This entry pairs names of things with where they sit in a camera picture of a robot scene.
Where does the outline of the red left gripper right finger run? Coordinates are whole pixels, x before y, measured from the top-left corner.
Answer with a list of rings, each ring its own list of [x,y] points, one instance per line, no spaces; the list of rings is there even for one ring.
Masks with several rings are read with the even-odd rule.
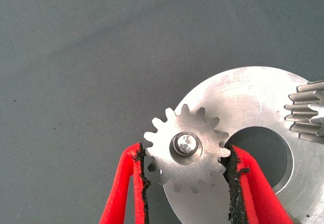
[[[293,223],[257,161],[237,146],[229,147],[226,178],[231,223]]]

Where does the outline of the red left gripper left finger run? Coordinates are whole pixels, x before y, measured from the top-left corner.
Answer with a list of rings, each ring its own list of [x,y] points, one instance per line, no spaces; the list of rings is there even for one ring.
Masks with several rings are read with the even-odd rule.
[[[149,223],[146,190],[150,181],[144,174],[144,157],[145,151],[140,142],[123,151],[99,223],[124,223],[131,177],[134,187],[135,224]]]

